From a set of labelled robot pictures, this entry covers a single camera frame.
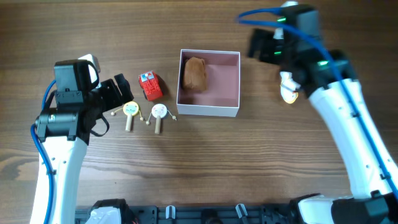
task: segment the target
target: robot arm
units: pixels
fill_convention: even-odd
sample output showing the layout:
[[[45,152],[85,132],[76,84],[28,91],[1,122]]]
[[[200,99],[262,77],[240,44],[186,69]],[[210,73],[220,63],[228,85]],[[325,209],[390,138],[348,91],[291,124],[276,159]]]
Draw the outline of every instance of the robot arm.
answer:
[[[395,188],[398,184],[398,168],[369,115],[356,74],[340,50],[328,52],[335,67],[325,60],[325,54],[320,50],[325,49],[318,12],[308,5],[289,4],[282,9],[259,9],[238,17],[244,24],[289,28],[278,28],[275,33],[255,29],[248,56],[280,65],[281,71],[292,73],[293,81],[301,86],[331,131],[347,168],[353,193],[353,197],[345,198],[322,195],[300,198],[296,201],[297,214],[305,223],[380,223],[386,217],[394,219],[398,198],[394,198],[392,191],[396,189],[391,186]],[[277,14],[281,16],[278,22],[282,24],[241,20],[243,16],[257,12]],[[303,35],[299,32],[306,38],[315,39],[318,46],[301,39]],[[342,80],[337,80],[332,70],[338,71]]]
[[[56,171],[52,214],[49,223],[73,223],[75,220],[76,196],[79,174],[87,144],[80,138],[68,141],[66,136],[48,137],[42,143],[53,169]],[[30,223],[42,223],[49,199],[49,181],[43,159],[39,159],[35,201]]]
[[[92,55],[84,56],[83,60],[55,64],[57,90],[50,95],[37,118],[37,135],[34,135],[48,155],[54,184],[49,185],[47,169],[40,157],[31,224],[45,220],[50,188],[53,200],[48,223],[74,222],[79,174],[90,134],[103,135],[92,131],[92,128],[101,118],[109,129],[102,114],[133,100],[123,74],[115,76],[118,88],[112,79],[99,83],[98,68]],[[54,95],[57,107],[49,108]]]

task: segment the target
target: green light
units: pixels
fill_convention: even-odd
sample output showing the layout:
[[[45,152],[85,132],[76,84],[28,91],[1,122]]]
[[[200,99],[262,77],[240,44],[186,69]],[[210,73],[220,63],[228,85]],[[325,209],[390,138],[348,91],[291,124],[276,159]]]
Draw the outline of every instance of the green light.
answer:
[[[327,65],[327,64],[328,64],[328,61],[320,61],[320,62],[318,62],[319,66]]]

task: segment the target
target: black mount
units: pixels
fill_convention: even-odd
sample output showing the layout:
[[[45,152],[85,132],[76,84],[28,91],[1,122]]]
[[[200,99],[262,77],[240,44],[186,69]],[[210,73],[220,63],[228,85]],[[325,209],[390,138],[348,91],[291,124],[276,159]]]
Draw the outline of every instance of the black mount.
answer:
[[[122,224],[305,224],[299,211],[299,202],[317,196],[310,194],[292,199],[290,203],[268,203],[261,206],[235,207],[173,207],[128,206],[124,199],[97,201],[87,209],[75,212],[75,224],[84,224],[92,210],[115,207],[121,211]],[[392,193],[364,200],[339,199],[333,202],[331,214],[336,224],[397,223],[397,200]]]
[[[47,137],[67,136],[69,141],[79,137],[88,144],[96,120],[104,119],[104,112],[134,99],[123,74],[115,76],[121,94],[112,79],[98,85],[97,74],[96,81],[92,83],[89,66],[95,69],[87,60],[67,60],[55,64],[57,90],[50,94],[45,108],[36,119],[40,142]],[[54,96],[57,107],[50,108]]]

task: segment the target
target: small figurine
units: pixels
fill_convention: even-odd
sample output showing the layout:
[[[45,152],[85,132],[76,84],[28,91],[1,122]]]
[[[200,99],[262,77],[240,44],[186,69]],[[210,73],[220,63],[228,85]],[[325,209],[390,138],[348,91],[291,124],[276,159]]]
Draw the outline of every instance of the small figurine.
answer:
[[[127,115],[127,121],[126,121],[126,131],[131,131],[131,124],[132,124],[132,117],[137,115],[139,113],[139,120],[144,121],[144,118],[142,117],[141,110],[139,109],[139,106],[136,102],[130,101],[120,109],[117,109],[116,111],[111,112],[112,116],[116,115],[116,112],[119,110],[123,110],[124,114]]]
[[[163,96],[159,86],[159,79],[154,71],[143,73],[139,76],[139,84],[143,89],[145,99],[156,100]]]
[[[185,63],[182,87],[185,90],[207,90],[205,60],[192,57]]]
[[[156,118],[156,126],[155,126],[155,134],[160,134],[160,123],[162,118],[166,117],[167,112],[170,113],[171,117],[173,118],[173,120],[177,121],[177,117],[172,115],[171,112],[166,108],[165,105],[159,103],[156,104],[153,108],[152,108],[152,112],[150,113],[148,120],[147,120],[147,125],[150,125],[150,116],[154,116]]]
[[[280,94],[286,103],[292,104],[299,97],[297,90],[300,88],[300,84],[293,81],[291,72],[280,71],[279,74],[281,78]]]

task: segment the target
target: bread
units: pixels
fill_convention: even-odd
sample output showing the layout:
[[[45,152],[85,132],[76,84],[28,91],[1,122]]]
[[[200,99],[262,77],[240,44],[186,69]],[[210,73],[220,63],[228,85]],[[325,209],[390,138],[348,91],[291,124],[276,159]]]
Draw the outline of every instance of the bread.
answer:
[[[207,90],[207,73],[203,59],[192,57],[185,63],[182,83],[185,90]]]

